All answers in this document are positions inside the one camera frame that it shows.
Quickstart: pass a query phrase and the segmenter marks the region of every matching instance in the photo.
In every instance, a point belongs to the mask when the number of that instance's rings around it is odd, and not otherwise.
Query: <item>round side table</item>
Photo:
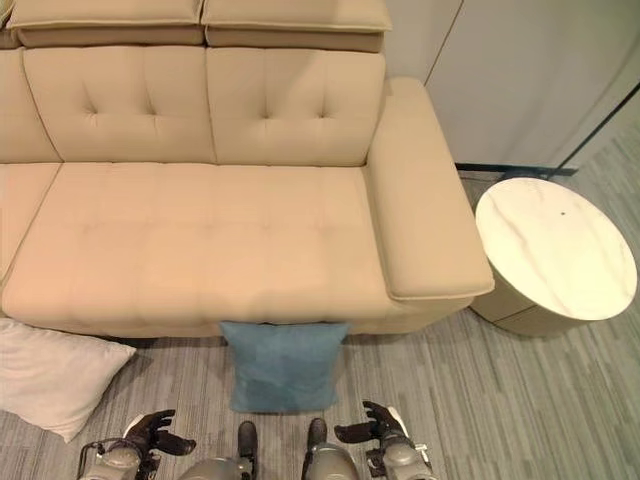
[[[627,242],[595,206],[533,178],[493,185],[476,224],[496,289],[471,308],[521,335],[553,335],[625,310],[636,292]]]

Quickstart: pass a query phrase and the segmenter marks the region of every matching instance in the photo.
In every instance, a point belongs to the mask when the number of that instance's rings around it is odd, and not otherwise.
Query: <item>baseboard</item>
[[[577,168],[550,168],[531,167],[526,165],[492,165],[488,163],[456,163],[456,168],[461,172],[500,172],[509,176],[534,176],[548,177],[551,175],[561,175],[570,177],[578,171]]]

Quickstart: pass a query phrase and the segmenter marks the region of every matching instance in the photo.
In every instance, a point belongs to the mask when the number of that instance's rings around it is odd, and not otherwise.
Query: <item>sofa backrest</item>
[[[5,163],[361,165],[385,69],[375,53],[192,46],[7,50],[0,62]]]
[[[22,50],[0,50],[0,163],[59,161],[33,102]]]

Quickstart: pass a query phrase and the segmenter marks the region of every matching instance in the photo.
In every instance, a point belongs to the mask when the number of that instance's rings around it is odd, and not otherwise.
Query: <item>blue pillow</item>
[[[333,369],[348,324],[220,326],[235,363],[234,411],[324,410],[337,401]]]

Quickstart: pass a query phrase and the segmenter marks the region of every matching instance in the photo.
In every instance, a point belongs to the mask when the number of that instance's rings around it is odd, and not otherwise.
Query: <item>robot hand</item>
[[[160,450],[174,456],[189,455],[196,447],[194,440],[173,435],[163,427],[171,425],[175,410],[163,410],[142,417],[127,430],[124,439],[134,443],[144,458],[150,450]]]
[[[362,402],[367,417],[372,420],[348,427],[336,426],[335,434],[343,443],[362,443],[369,440],[382,440],[389,435],[405,436],[402,425],[393,417],[388,408],[374,402]]]

